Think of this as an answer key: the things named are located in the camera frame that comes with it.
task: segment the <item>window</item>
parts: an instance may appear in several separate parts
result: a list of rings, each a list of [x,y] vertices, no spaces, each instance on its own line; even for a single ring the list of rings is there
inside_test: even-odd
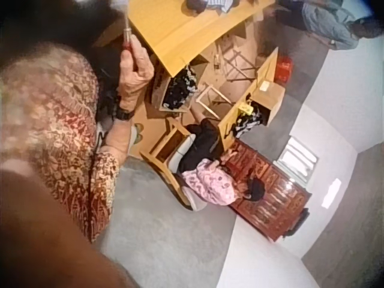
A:
[[[305,188],[318,159],[306,147],[291,137],[275,165]]]

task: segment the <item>dark wood cabinet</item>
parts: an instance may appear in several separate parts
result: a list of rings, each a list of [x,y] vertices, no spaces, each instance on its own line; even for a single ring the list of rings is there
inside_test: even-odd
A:
[[[258,202],[237,200],[231,207],[265,236],[276,241],[297,222],[311,194],[265,157],[246,144],[236,141],[239,153],[226,167],[236,181],[255,176],[264,182],[265,195]]]

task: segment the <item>pink shirt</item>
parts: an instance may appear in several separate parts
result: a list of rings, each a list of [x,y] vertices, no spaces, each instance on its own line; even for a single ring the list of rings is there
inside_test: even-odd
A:
[[[219,167],[208,169],[211,163],[212,161],[203,159],[195,170],[185,171],[182,177],[205,201],[216,205],[229,205],[236,200],[233,179]]]

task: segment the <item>wristwatch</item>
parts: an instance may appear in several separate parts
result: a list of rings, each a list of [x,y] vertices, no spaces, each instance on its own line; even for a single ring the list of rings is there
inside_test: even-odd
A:
[[[118,106],[116,110],[116,119],[122,120],[122,121],[129,121],[134,116],[134,111],[126,111],[120,106]]]

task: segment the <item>floral patterned sleeve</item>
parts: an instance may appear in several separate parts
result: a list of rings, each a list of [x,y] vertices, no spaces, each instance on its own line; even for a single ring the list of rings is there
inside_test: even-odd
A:
[[[94,241],[108,225],[118,174],[119,163],[111,153],[105,151],[96,153],[89,195],[91,241]]]

